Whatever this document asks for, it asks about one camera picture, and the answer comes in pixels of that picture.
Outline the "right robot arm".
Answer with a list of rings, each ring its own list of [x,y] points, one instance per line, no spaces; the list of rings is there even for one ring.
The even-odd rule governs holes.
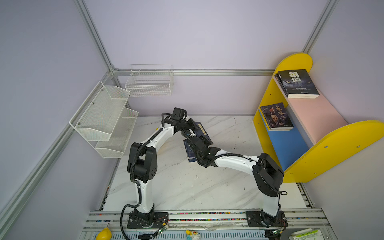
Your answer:
[[[285,196],[288,192],[280,190],[285,173],[270,155],[235,154],[211,147],[211,143],[204,137],[187,134],[185,138],[200,166],[229,168],[252,175],[259,191],[264,195],[258,223],[268,228],[278,222],[281,214],[280,196]]]

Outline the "blue book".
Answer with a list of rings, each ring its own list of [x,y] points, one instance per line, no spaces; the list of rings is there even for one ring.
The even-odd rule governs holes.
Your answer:
[[[187,159],[189,163],[197,162],[197,159],[195,157],[195,153],[192,150],[191,146],[189,145],[189,142],[187,139],[184,139],[184,146],[186,149]]]
[[[209,146],[210,145],[213,145],[213,141],[211,140],[211,138],[209,137],[207,131],[205,130],[205,128],[203,127],[202,123],[201,122],[195,122],[195,128],[194,128],[194,133],[199,137],[199,138],[202,138],[203,141],[208,144]]]

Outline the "black book with barcode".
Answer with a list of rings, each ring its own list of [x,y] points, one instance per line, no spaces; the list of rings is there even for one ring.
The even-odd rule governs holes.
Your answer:
[[[305,69],[279,71],[274,77],[289,99],[316,99],[320,96]]]

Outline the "blue book front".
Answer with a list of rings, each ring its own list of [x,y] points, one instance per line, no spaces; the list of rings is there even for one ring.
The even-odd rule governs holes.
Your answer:
[[[195,122],[195,128],[194,128],[194,133],[199,137],[199,138],[202,138],[203,141],[208,144],[209,146],[210,145],[213,145],[213,141],[211,140],[211,138],[209,137],[207,131],[205,130],[205,128],[203,127],[202,123],[201,122]]]

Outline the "purple old man book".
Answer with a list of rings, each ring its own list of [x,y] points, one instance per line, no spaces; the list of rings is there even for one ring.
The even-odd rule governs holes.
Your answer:
[[[290,131],[294,128],[283,103],[261,106],[260,110],[268,131]]]

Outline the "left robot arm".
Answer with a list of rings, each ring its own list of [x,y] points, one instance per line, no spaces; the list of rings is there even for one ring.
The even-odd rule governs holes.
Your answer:
[[[155,204],[152,197],[151,180],[158,169],[157,151],[175,133],[188,127],[186,110],[174,108],[171,114],[163,113],[161,125],[141,143],[133,143],[130,148],[127,171],[130,181],[136,185],[137,203],[126,205],[134,211],[129,223],[149,228],[155,221]]]

